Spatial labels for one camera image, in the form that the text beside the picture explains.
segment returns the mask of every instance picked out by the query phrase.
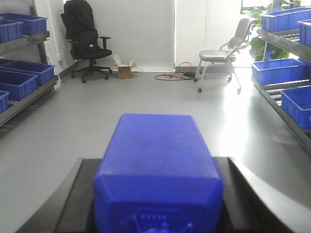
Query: potted plant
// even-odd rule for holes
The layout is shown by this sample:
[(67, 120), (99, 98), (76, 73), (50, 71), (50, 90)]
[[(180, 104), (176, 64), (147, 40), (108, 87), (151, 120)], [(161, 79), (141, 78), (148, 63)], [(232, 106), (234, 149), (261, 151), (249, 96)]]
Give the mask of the potted plant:
[[(280, 1), (280, 10), (286, 10), (299, 6), (300, 0), (281, 0)], [(249, 50), (249, 54), (254, 59), (255, 62), (262, 61), (264, 55), (264, 47), (265, 41), (259, 38), (257, 34), (257, 29), (261, 28), (261, 15), (264, 13), (272, 12), (273, 1), (270, 1), (270, 4), (262, 7), (254, 7), (251, 11), (244, 10), (243, 13), (249, 15), (254, 20), (251, 24), (252, 33), (255, 33), (253, 38), (250, 41), (251, 49)], [(271, 51), (271, 59), (280, 59), (280, 58), (288, 58), (289, 52), (285, 51), (279, 47), (272, 46)]]

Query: gray floor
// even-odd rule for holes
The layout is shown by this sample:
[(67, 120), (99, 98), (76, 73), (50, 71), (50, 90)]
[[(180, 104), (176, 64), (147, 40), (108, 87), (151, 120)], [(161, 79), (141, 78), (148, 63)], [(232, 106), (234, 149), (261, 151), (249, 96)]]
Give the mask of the gray floor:
[(252, 85), (250, 69), (236, 70), (239, 95), (224, 74), (204, 80), (202, 93), (193, 81), (158, 81), (155, 73), (63, 80), (0, 127), (0, 233), (19, 228), (77, 158), (101, 158), (123, 113), (192, 115), (213, 156), (234, 157), (310, 214), (311, 156)]

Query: blue plastic container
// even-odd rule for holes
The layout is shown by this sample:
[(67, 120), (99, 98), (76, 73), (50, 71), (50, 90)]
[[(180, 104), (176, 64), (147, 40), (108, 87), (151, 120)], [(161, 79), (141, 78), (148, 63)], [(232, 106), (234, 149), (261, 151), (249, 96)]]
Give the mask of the blue plastic container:
[(223, 188), (191, 116), (124, 114), (94, 178), (98, 233), (213, 233)]
[(311, 19), (311, 7), (298, 7), (261, 15), (262, 29), (271, 33), (299, 29), (298, 21)]
[(311, 47), (311, 19), (299, 21), (300, 43)]
[(21, 39), (22, 22), (0, 19), (0, 43)]
[(311, 129), (311, 86), (281, 91), (282, 108), (302, 129)]
[(14, 62), (14, 61), (0, 58), (0, 67), (6, 65), (8, 63), (11, 63), (11, 62)]
[(305, 64), (293, 58), (252, 64), (252, 76), (261, 85), (304, 80), (305, 70)]
[(35, 74), (38, 76), (38, 86), (46, 84), (54, 77), (54, 66), (42, 63), (16, 61), (3, 65), (0, 69)]
[(9, 92), (0, 91), (0, 114), (9, 108)]
[(47, 18), (38, 16), (28, 16), (13, 13), (0, 14), (4, 19), (15, 20), (23, 22), (22, 34), (23, 35), (34, 35), (47, 30)]
[(20, 101), (37, 89), (37, 75), (0, 70), (0, 90), (10, 93), (8, 99)]

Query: metal shelf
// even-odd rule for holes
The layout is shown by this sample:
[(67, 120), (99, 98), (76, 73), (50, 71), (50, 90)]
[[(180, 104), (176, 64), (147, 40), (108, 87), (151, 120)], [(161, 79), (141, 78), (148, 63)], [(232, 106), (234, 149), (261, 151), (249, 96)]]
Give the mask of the metal shelf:
[[(278, 33), (270, 33), (262, 29), (258, 29), (258, 34), (269, 44), (287, 50), (299, 58), (311, 63), (311, 48), (299, 43), (299, 30), (284, 31)], [(287, 125), (295, 133), (302, 145), (311, 153), (310, 130), (302, 130), (293, 119), (282, 109), (280, 91), (287, 88), (295, 88), (299, 86), (310, 86), (311, 80), (303, 80), (288, 83), (276, 83), (271, 85), (260, 85), (256, 80), (252, 79), (254, 86), (266, 98), (279, 116), (287, 123)]]
[(42, 96), (45, 92), (49, 91), (53, 88), (56, 81), (58, 80), (58, 76), (55, 75), (50, 81), (48, 81), (43, 86), (39, 87), (33, 93), (29, 94), (21, 101), (16, 102), (16, 104), (12, 105), (9, 109), (0, 114), (0, 126), (7, 122), (10, 118), (15, 116), (21, 110), (23, 110), (27, 105), (35, 101), (37, 98)]
[(6, 53), (16, 51), (26, 46), (42, 43), (43, 41), (46, 41), (47, 37), (50, 37), (49, 31), (35, 35), (23, 36), (21, 39), (0, 44), (0, 56)]
[[(279, 114), (279, 116), (287, 123), (287, 125), (292, 129), (295, 133), (298, 140), (302, 143), (302, 145), (307, 149), (309, 153), (311, 153), (311, 138), (307, 135), (310, 134), (308, 130), (302, 130), (294, 121), (293, 119), (282, 109), (280, 106), (280, 99), (275, 98), (276, 92), (280, 92), (282, 89), (286, 88), (293, 88), (297, 86), (301, 86), (300, 83), (296, 85), (295, 83), (290, 86), (288, 83), (278, 84), (276, 87), (278, 89), (271, 89), (267, 90), (266, 86), (260, 85), (255, 79), (252, 78), (252, 82), (257, 90), (266, 98), (266, 100), (270, 103), (270, 105), (274, 108), (274, 110)], [(305, 85), (311, 85), (311, 82), (305, 82)]]
[[(297, 35), (297, 33), (299, 34), (299, 30), (270, 33), (262, 29), (258, 29), (257, 32), (266, 42), (289, 51), (307, 62), (311, 62), (311, 47), (297, 42), (299, 41), (299, 37)], [(296, 34), (294, 39), (290, 39), (289, 35), (291, 34)]]

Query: power strip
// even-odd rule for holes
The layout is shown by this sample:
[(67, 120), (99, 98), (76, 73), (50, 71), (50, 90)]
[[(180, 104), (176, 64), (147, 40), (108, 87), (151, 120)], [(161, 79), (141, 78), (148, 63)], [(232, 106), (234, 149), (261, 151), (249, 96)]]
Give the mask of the power strip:
[(190, 78), (194, 78), (195, 77), (195, 73), (194, 72), (191, 72), (191, 71), (188, 71), (184, 74), (184, 76), (187, 76), (187, 77), (190, 77)]

